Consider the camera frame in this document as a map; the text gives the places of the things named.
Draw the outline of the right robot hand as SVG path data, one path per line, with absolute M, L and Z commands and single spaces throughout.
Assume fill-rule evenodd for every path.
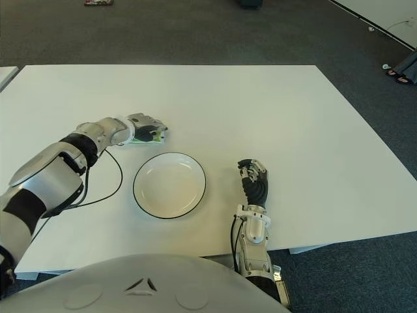
M 267 169 L 256 159 L 240 160 L 237 165 L 248 205 L 265 208 L 268 198 Z

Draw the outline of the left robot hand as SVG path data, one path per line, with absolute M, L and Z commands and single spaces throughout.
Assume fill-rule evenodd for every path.
M 163 122 L 143 113 L 131 114 L 127 119 L 134 126 L 133 142 L 161 142 L 168 130 Z

